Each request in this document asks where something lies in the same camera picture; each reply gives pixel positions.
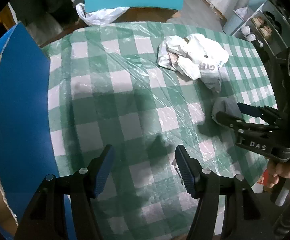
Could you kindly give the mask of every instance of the human hand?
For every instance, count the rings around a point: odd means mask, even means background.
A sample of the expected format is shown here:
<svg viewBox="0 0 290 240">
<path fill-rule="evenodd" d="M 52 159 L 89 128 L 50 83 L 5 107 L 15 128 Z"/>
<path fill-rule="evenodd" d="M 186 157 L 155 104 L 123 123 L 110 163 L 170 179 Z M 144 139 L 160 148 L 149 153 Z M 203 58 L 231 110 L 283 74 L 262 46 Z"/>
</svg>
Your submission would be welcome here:
<svg viewBox="0 0 290 240">
<path fill-rule="evenodd" d="M 267 171 L 269 174 L 267 186 L 273 187 L 279 182 L 279 176 L 290 179 L 290 163 L 275 163 L 269 160 L 267 164 Z"/>
</svg>

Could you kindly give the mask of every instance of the table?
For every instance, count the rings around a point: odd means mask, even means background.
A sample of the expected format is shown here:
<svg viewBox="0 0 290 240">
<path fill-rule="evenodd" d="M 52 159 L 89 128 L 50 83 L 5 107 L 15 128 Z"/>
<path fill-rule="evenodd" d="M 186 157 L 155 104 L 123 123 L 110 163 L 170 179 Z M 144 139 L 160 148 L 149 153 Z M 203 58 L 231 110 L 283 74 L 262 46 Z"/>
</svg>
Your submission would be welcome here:
<svg viewBox="0 0 290 240">
<path fill-rule="evenodd" d="M 230 55 L 219 94 L 157 65 L 165 36 L 191 33 Z M 197 201 L 175 170 L 178 144 L 222 176 L 241 173 L 252 185 L 263 173 L 264 158 L 235 147 L 233 132 L 211 118 L 217 97 L 276 108 L 251 43 L 193 26 L 131 22 L 82 28 L 43 50 L 51 59 L 49 125 L 60 175 L 85 167 L 106 144 L 116 150 L 104 192 L 92 201 L 104 239 L 170 239 L 189 230 Z"/>
</svg>

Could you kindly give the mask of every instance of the blue gripper pad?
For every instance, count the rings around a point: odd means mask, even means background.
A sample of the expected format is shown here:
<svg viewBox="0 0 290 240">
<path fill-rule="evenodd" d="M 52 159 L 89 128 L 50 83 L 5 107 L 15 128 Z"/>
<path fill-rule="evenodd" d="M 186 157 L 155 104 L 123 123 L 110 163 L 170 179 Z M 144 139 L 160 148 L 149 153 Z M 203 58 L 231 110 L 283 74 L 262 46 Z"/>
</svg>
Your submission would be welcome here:
<svg viewBox="0 0 290 240">
<path fill-rule="evenodd" d="M 197 164 L 200 166 L 198 160 L 193 159 L 187 153 L 183 145 L 178 145 L 175 150 L 175 158 L 177 166 L 180 170 L 182 179 L 187 193 L 191 194 L 192 198 L 195 198 L 195 181 L 200 179 Z"/>
<path fill-rule="evenodd" d="M 95 167 L 94 165 L 92 169 L 98 170 L 97 173 L 94 175 L 95 185 L 93 193 L 95 197 L 97 197 L 104 190 L 109 172 L 112 169 L 114 158 L 115 158 L 114 147 L 112 147 L 111 145 L 107 145 L 103 150 L 102 154 L 98 158 L 94 159 L 97 167 Z"/>
</svg>

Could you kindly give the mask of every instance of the tile floor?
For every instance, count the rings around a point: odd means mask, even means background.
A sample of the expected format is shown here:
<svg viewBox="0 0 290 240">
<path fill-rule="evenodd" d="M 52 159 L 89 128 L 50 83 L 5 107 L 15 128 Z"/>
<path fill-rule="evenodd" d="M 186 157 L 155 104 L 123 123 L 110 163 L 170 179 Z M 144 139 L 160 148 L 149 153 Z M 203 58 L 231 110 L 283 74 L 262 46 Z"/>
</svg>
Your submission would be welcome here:
<svg viewBox="0 0 290 240">
<path fill-rule="evenodd" d="M 181 17 L 169 19 L 168 23 L 193 25 L 223 32 L 220 18 L 202 0 L 184 0 Z"/>
</svg>

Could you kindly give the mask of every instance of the white plastic bag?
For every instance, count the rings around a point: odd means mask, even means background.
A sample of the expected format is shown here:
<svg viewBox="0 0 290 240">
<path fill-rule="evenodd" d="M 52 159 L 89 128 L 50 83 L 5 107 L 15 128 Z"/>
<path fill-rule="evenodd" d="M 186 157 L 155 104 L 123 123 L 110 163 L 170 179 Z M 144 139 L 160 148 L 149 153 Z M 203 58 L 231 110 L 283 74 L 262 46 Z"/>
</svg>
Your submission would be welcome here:
<svg viewBox="0 0 290 240">
<path fill-rule="evenodd" d="M 214 59 L 218 67 L 222 67 L 228 61 L 229 55 L 227 51 L 218 42 L 207 39 L 199 33 L 191 34 L 187 36 L 187 39 L 189 40 L 188 47 L 190 48 L 189 56 L 195 64 L 204 62 L 206 57 Z"/>
<path fill-rule="evenodd" d="M 79 3 L 76 5 L 76 11 L 78 16 L 87 24 L 87 25 L 106 25 L 112 23 L 120 15 L 125 13 L 129 7 L 117 7 L 114 9 L 101 9 L 96 12 L 85 12 L 85 5 Z"/>
<path fill-rule="evenodd" d="M 201 77 L 201 73 L 199 71 L 198 66 L 196 64 L 194 64 L 189 58 L 179 56 L 177 64 L 178 64 L 177 70 L 179 72 L 181 72 L 179 70 L 179 69 L 181 69 L 183 71 L 183 73 L 185 73 L 191 79 L 196 80 L 196 79 Z"/>
<path fill-rule="evenodd" d="M 243 7 L 235 10 L 235 13 L 242 19 L 247 20 L 252 14 L 253 11 L 248 7 Z"/>
<path fill-rule="evenodd" d="M 216 41 L 199 33 L 187 37 L 189 43 L 179 36 L 167 36 L 159 46 L 158 65 L 182 75 L 201 81 L 212 91 L 221 91 L 219 68 L 229 58 Z"/>
</svg>

